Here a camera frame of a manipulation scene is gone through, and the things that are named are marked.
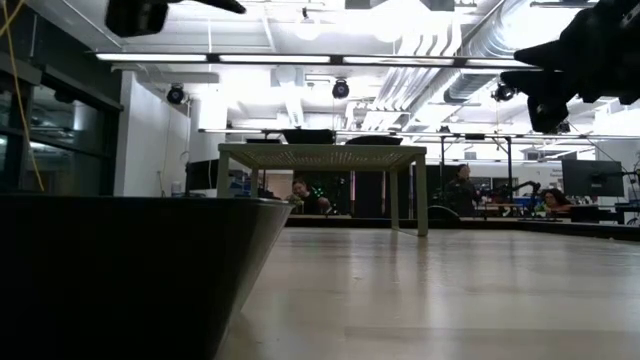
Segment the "yellow cable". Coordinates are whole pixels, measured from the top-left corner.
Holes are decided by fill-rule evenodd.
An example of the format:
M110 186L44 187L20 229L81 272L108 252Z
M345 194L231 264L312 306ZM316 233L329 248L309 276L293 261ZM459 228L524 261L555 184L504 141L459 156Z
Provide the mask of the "yellow cable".
M18 4L18 6L16 7L16 10L13 12L12 18L9 17L9 11L7 10L7 4L5 3L5 6L3 6L5 26L2 27L2 29L0 29L0 36L2 36L2 34L4 34L4 31L6 30L7 40L9 41L9 56L11 58L11 68L13 69L13 80L16 86L16 95L18 96L18 107L20 108L20 117L22 118L22 126L24 128L24 138L25 138L25 141L27 142L27 149L29 151L29 154L31 155L31 162L33 163L33 171L36 173L36 177L38 178L38 185L40 185L40 191L44 192L44 185L42 184L40 171L38 171L38 164L36 164L36 156L33 153L33 149L31 148L31 139L29 138L29 125L27 124L27 117L24 114L24 106L22 104L22 95L20 94L20 80L18 79L18 67L16 66L16 58L13 52L13 39L11 38L11 27L10 27L11 20L15 18L15 15L18 13L18 10L20 10L20 7L22 6L23 2L24 0L22 0Z
M5 23L4 25L0 28L0 37L2 37L2 35L4 35L5 31L9 30L9 25L11 25L11 23L13 22L13 20L16 18L16 16L18 15L18 11L20 11L20 8L22 8L22 5L24 5L25 0L20 0L20 2L18 3L18 6L16 6L16 9L13 10L13 14L11 14L11 16L9 16L9 18L7 19L7 16L5 15L4 19L5 19ZM4 3L4 8L5 8L5 12L6 12L6 8L7 8L7 3L5 1Z

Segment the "table top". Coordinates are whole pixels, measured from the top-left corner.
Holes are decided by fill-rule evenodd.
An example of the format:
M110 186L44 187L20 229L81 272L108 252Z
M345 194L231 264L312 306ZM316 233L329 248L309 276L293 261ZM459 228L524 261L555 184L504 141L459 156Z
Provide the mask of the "table top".
M270 170L386 171L405 168L423 146L220 144L220 151L250 167Z

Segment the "ceiling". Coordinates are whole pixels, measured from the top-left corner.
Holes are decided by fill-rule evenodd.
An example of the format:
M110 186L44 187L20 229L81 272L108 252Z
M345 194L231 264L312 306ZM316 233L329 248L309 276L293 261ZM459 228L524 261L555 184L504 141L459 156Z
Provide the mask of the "ceiling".
M577 11L531 8L531 0L505 0L505 6L496 11L501 15L499 18L494 14L487 17L484 26L475 28L498 0L460 0L455 15L431 12L418 0L387 0L371 10L345 10L345 0L243 2L248 9L245 15L184 1L171 5L160 34L122 39L104 26L107 0L27 0L27 3L95 51L155 53L508 56L509 51L557 37ZM308 8L310 20L303 20L302 7ZM487 51L476 54L468 45L493 34L497 35L490 40L508 45L507 55L491 52L495 49L484 43ZM466 45L460 46L463 39ZM186 88L198 93L203 88L219 87L228 105L228 120L234 127L286 126L286 121L275 120L282 120L283 114L291 115L292 92L278 83L273 75L275 66L134 64L123 68L137 71L140 79L147 79L162 91L185 74L217 74L218 81L214 84L203 81L186 84ZM452 104L445 103L443 94L462 75L449 70L298 66L297 71L301 81L294 96L304 119L331 114L331 124L332 119L341 117L340 123L351 130L356 126L362 130L385 130L380 128L384 126L434 131L448 125L461 132L531 131L526 98L517 96L509 102L496 103L490 97L497 72L471 74L482 80L480 86L473 88L464 102ZM322 76L327 80L307 80ZM333 99L331 89L336 78L347 80L350 87L347 99ZM594 111L608 103L576 101L570 106L571 120L588 132L595 123ZM364 113L353 111L359 106L364 106ZM373 109L393 111L381 117L373 116L370 111Z

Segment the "white ceiling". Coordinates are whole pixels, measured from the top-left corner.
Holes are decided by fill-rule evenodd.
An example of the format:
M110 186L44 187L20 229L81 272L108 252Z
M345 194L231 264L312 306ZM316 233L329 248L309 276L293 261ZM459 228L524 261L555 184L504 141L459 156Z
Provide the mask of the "white ceiling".
M389 0L388 3L391 1L405 1L403 4L409 4L415 0ZM247 2L244 5L248 8L248 13L236 15L193 1L184 1L171 5L162 33L121 39L104 26L107 0L27 0L27 3L90 48L102 52L397 54L403 41L381 41L381 31L388 34L393 29L402 28L405 34L419 35L425 32L425 27L433 28L434 24L438 23L434 19L443 16L440 13L423 13L419 8L413 8L415 11L403 11L404 5L383 8L378 12L346 11L344 0L325 0L322 3L306 4L311 10L310 18L318 24L300 24L300 10L303 6L301 3ZM462 36L497 3L498 0L479 0L477 8L472 11L457 9L457 21L461 25ZM540 9L531 11L536 12L536 19L545 17L544 14L540 14ZM565 10L550 11L566 13ZM567 21L571 18L570 15L571 13L569 16L565 14L561 21ZM533 22L530 23L532 27L548 27L544 22ZM299 36L300 33L308 34L310 29L319 30L319 35L314 40L305 40ZM434 28L432 31L437 33L439 30ZM509 36L516 38L525 35L512 32ZM271 86L272 66L161 65L131 69L144 70L147 73L159 72L167 78L170 74L179 73L217 73L229 105L229 119L232 122L238 121L260 127L260 122L248 123L246 120L275 119L277 113L286 111L286 93L280 87ZM302 71L305 74L347 79L351 89L350 98L347 100L334 100L330 94L332 85L304 87L299 91L305 113L334 113L344 116L350 100L356 101L378 95L389 68L305 66ZM154 85L166 88L169 83L170 81L166 81ZM437 118L436 124L444 121L451 126L485 132L493 132L496 129L511 133L514 129L519 130L517 132L529 131L531 127L526 111L526 99L517 97L510 102L496 105L489 96L490 91L487 87L476 93L469 101L474 106L451 107L451 111L444 112L453 113L455 122L452 122L449 116L441 116ZM572 121L581 125L593 123L592 110L603 104L605 103L572 105Z

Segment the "desk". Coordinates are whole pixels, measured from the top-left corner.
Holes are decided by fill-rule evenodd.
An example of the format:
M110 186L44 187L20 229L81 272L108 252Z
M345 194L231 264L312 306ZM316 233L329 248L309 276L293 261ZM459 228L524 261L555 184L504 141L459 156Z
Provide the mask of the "desk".
M387 171L391 184L391 227L400 228L398 170L416 163L418 236L426 236L427 149L396 145L220 144L218 197L229 197L229 159L251 169L251 197L258 197L260 170Z

